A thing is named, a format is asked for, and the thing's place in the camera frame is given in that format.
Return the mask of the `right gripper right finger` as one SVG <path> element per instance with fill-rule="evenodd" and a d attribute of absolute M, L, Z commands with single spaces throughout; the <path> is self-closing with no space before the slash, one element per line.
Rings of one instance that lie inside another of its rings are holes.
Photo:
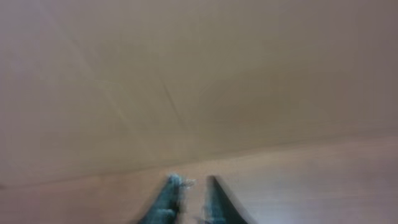
<path fill-rule="evenodd" d="M 231 200 L 229 193 L 221 184 L 221 179 L 216 175 L 207 177 L 204 219 L 206 224 L 248 224 L 249 222 L 240 214 Z"/>

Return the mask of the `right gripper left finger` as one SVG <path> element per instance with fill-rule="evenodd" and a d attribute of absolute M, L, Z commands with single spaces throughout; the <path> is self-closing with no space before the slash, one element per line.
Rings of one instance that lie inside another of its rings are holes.
<path fill-rule="evenodd" d="M 176 224 L 182 211 L 185 194 L 184 179 L 170 174 L 149 209 L 138 224 Z"/>

